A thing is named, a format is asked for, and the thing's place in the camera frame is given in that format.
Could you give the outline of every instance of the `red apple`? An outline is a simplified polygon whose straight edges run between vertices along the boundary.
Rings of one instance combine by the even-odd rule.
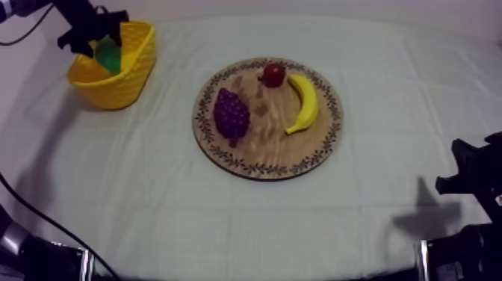
[[[280,64],[269,64],[263,70],[263,76],[258,80],[267,87],[278,87],[286,77],[286,69]]]

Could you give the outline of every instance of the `white tablecloth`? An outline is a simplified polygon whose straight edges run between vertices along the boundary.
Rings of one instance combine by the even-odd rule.
[[[412,243],[486,221],[439,197],[450,143],[502,130],[502,52],[488,42],[348,19],[245,16],[156,24],[140,99],[104,112],[44,51],[0,137],[0,169],[28,201],[121,274],[163,280],[320,280],[412,265]],[[228,174],[200,151],[193,101],[216,71],[275,56],[315,68],[344,108],[341,142],[283,182]],[[15,204],[24,226],[75,244]]]

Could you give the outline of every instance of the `decorative floral border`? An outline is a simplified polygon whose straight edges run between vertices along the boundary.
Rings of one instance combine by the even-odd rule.
[[[262,68],[272,62],[281,64],[284,68],[289,70],[303,71],[312,84],[317,89],[324,92],[323,97],[327,100],[327,107],[332,118],[332,124],[329,127],[328,133],[324,137],[322,147],[316,149],[311,156],[306,156],[300,163],[293,164],[290,167],[279,165],[272,166],[262,163],[248,164],[244,163],[242,158],[234,157],[231,152],[223,151],[219,146],[213,145],[214,133],[211,130],[209,119],[206,117],[206,114],[210,111],[209,105],[212,102],[212,95],[215,92],[214,87],[218,85],[220,81],[227,79],[229,76],[234,75],[239,71]],[[337,141],[337,132],[341,130],[341,112],[339,110],[338,101],[336,97],[331,94],[331,87],[325,83],[318,73],[298,63],[281,61],[280,59],[276,61],[268,58],[264,58],[262,61],[253,61],[245,64],[237,63],[237,66],[230,66],[224,72],[219,72],[213,76],[208,83],[208,86],[204,89],[202,98],[199,101],[195,120],[197,128],[202,132],[202,141],[205,141],[210,145],[208,151],[214,157],[219,158],[228,167],[240,167],[249,176],[254,173],[259,173],[261,175],[274,174],[279,177],[292,173],[293,176],[298,176],[306,171],[309,171],[310,169],[318,166],[325,159],[325,156],[332,152],[332,145]]]

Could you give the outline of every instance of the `toy fruit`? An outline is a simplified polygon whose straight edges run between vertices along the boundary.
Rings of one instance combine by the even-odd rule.
[[[99,41],[96,45],[96,60],[111,74],[120,73],[120,47],[109,37]]]
[[[263,69],[263,75],[258,78],[267,87],[278,87],[286,77],[286,69],[280,64],[269,64]]]
[[[218,132],[236,147],[250,126],[250,111],[236,93],[221,88],[213,110],[214,122]]]
[[[286,133],[291,135],[312,125],[317,117],[319,104],[317,103],[317,94],[315,93],[314,86],[312,86],[312,83],[306,77],[291,74],[288,76],[288,82],[297,89],[302,99],[302,108],[298,114],[297,121],[292,127],[286,129]]]

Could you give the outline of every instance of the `green object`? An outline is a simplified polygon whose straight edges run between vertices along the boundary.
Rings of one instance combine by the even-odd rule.
[[[112,39],[106,37],[99,41],[94,54],[98,63],[110,73],[114,75],[120,73],[120,47]]]

